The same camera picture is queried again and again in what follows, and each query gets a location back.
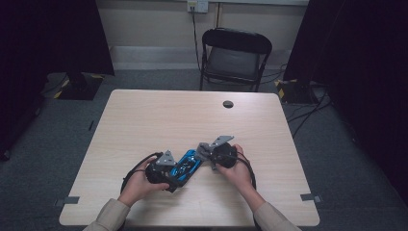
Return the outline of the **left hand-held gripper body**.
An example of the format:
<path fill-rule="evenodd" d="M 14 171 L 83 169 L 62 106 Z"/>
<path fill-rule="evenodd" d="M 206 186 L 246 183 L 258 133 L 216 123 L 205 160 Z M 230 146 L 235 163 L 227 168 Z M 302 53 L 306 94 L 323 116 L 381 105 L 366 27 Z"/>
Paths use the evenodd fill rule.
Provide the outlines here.
<path fill-rule="evenodd" d="M 156 154 L 157 159 L 148 164 L 145 175 L 152 184 L 175 184 L 169 177 L 169 172 L 176 166 L 176 162 L 169 150 Z"/>

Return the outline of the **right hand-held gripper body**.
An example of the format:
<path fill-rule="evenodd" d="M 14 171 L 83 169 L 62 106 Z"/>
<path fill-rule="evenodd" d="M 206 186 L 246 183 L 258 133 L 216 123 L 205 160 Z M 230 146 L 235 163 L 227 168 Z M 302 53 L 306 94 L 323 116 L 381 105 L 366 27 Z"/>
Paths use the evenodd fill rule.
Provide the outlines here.
<path fill-rule="evenodd" d="M 232 146 L 233 136 L 219 136 L 209 144 L 209 160 L 215 165 L 231 168 L 237 162 L 237 149 Z"/>

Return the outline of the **grey fuzzy cloth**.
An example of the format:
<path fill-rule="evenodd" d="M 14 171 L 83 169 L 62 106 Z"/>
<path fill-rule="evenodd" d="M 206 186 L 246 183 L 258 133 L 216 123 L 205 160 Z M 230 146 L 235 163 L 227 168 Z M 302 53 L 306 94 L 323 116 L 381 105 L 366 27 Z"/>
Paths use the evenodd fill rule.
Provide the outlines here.
<path fill-rule="evenodd" d="M 194 157 L 196 159 L 201 160 L 203 162 L 209 162 L 212 170 L 215 170 L 217 168 L 212 158 L 214 148 L 215 147 L 212 144 L 201 142 L 197 146 L 195 154 L 194 154 Z"/>

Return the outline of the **person's right hand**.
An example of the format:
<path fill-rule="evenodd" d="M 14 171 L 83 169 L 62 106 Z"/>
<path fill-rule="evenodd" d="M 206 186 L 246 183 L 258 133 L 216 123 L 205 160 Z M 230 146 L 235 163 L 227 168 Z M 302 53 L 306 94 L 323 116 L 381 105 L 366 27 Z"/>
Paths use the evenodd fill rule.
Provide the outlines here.
<path fill-rule="evenodd" d="M 241 194 L 254 190 L 252 179 L 249 171 L 250 163 L 243 155 L 243 150 L 238 144 L 234 144 L 237 149 L 238 161 L 233 167 L 226 168 L 216 164 L 217 170 L 233 184 Z"/>

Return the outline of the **person's left hand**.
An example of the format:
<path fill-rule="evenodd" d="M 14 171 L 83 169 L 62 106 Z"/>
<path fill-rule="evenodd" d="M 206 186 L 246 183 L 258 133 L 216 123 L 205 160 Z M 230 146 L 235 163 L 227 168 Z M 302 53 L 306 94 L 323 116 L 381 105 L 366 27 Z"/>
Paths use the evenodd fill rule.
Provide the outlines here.
<path fill-rule="evenodd" d="M 126 186 L 118 197 L 118 201 L 131 208 L 137 201 L 145 198 L 150 193 L 166 190 L 169 187 L 167 183 L 152 184 L 145 176 L 145 169 L 155 161 L 155 157 L 151 157 L 141 163 L 127 181 Z"/>

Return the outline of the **black folding chair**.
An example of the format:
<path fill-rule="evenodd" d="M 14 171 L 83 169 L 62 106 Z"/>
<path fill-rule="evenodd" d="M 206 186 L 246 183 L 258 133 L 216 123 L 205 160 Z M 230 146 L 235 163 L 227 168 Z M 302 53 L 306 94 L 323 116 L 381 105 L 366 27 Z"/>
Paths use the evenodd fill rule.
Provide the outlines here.
<path fill-rule="evenodd" d="M 215 28 L 202 36 L 200 87 L 204 79 L 250 85 L 258 91 L 268 57 L 271 41 L 258 33 L 229 28 Z"/>

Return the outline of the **black stand base yellow tape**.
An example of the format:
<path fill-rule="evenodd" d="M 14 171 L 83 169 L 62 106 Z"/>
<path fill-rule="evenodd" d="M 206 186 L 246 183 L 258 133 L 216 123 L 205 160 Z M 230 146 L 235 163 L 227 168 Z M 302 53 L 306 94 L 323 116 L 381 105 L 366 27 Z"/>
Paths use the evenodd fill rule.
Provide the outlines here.
<path fill-rule="evenodd" d="M 302 84 L 296 79 L 290 81 L 277 80 L 274 82 L 277 94 L 283 103 L 288 104 L 317 104 L 318 100 L 309 84 Z"/>
<path fill-rule="evenodd" d="M 82 72 L 68 72 L 67 77 L 55 93 L 55 99 L 92 100 L 104 80 L 101 75 Z"/>

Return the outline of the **grey tape mark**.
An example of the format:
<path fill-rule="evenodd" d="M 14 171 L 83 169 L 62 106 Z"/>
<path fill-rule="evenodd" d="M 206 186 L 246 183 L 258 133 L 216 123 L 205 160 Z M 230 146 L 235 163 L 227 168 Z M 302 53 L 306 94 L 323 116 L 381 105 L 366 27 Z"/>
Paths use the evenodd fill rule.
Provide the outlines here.
<path fill-rule="evenodd" d="M 65 204 L 77 204 L 79 201 L 79 196 L 67 196 L 64 198 L 57 199 L 54 203 L 56 207 L 63 207 Z"/>

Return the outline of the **black curtain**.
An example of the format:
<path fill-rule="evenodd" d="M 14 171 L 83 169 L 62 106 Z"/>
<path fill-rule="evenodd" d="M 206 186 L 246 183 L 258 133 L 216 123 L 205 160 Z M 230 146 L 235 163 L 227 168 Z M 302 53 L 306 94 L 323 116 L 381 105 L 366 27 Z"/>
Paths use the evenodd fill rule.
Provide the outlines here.
<path fill-rule="evenodd" d="M 328 86 L 408 205 L 408 0 L 309 0 L 285 77 Z"/>
<path fill-rule="evenodd" d="M 56 72 L 115 73 L 96 0 L 0 0 L 0 161 Z"/>

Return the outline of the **white wall socket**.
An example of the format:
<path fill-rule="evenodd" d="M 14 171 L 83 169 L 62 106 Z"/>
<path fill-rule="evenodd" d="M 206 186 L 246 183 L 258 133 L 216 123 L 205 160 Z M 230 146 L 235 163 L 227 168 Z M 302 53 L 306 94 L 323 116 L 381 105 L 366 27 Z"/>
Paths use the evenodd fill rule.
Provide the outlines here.
<path fill-rule="evenodd" d="M 187 10 L 189 13 L 207 13 L 209 10 L 208 0 L 188 0 Z"/>

